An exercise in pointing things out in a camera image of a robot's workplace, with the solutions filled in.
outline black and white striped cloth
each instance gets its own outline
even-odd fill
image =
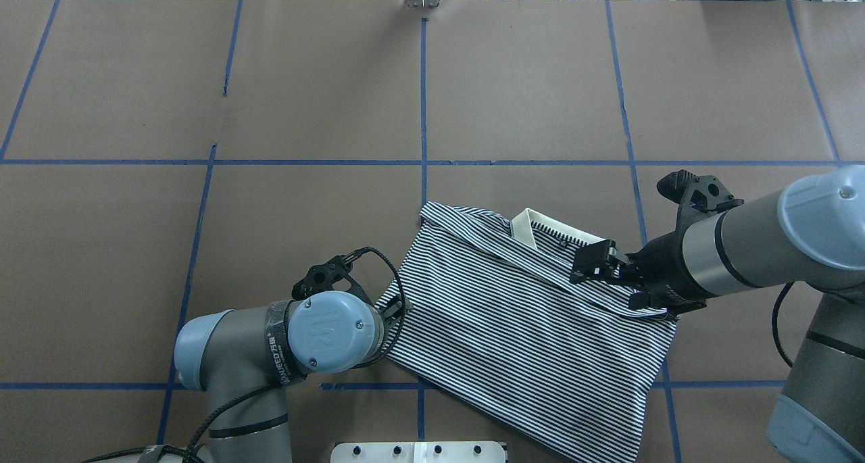
[[[633,462],[674,319],[631,311],[627,288],[570,284],[586,237],[531,222],[532,248],[492,211],[428,202],[421,216],[393,360],[572,460]]]

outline striped shirt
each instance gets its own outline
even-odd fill
[[[630,310],[628,288],[570,284],[583,239],[531,222],[532,248],[500,214],[435,202],[421,217],[393,360],[572,460],[636,460],[674,319]]]

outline light blue plastic cap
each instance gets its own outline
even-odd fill
[[[853,445],[783,394],[776,399],[766,436],[793,463],[865,463]]]
[[[376,319],[370,308],[343,291],[309,297],[288,322],[291,353],[314,372],[349,370],[367,358],[375,343]]]
[[[837,269],[865,270],[865,166],[848,166],[792,183],[778,221],[799,250]]]
[[[203,390],[201,388],[201,359],[204,358],[204,349],[207,348],[207,340],[220,319],[229,312],[228,309],[216,314],[208,314],[195,318],[183,325],[174,342],[174,366],[177,368],[177,376],[183,387],[192,390]]]

